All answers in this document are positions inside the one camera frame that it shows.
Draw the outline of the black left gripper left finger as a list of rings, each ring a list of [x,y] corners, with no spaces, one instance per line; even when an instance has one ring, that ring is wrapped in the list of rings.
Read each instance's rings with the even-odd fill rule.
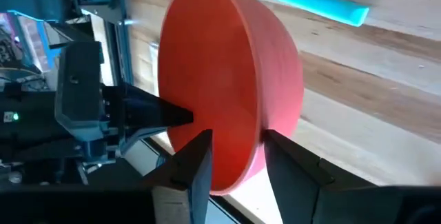
[[[204,130],[143,177],[149,196],[146,221],[205,224],[212,181],[211,130]]]

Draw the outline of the turquoise handled spoon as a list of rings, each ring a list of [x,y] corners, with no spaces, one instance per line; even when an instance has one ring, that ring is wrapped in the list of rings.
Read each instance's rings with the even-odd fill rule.
[[[365,6],[350,0],[277,0],[291,7],[298,8],[319,16],[360,27],[370,11]]]

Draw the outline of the red plastic bowl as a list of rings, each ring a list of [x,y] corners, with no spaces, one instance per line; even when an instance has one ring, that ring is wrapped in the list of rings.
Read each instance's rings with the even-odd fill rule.
[[[304,94],[294,41],[258,0],[172,0],[158,87],[163,99],[194,115],[168,130],[175,150],[212,130],[214,195],[229,194],[264,168],[263,131],[292,134]]]

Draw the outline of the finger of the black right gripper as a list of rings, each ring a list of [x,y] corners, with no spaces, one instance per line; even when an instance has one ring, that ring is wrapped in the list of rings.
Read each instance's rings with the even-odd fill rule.
[[[133,134],[126,134],[119,145],[120,156],[125,156],[127,151],[141,139],[146,139],[156,134],[165,132],[167,128],[141,128],[136,130]]]
[[[191,111],[127,83],[104,86],[103,104],[104,119],[110,126],[126,130],[168,128],[193,121]]]

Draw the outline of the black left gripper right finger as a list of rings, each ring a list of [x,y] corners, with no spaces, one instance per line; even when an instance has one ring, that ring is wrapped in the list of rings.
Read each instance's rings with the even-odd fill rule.
[[[265,130],[263,141],[267,173],[284,224],[336,224],[322,213],[324,194],[374,186],[275,130]]]

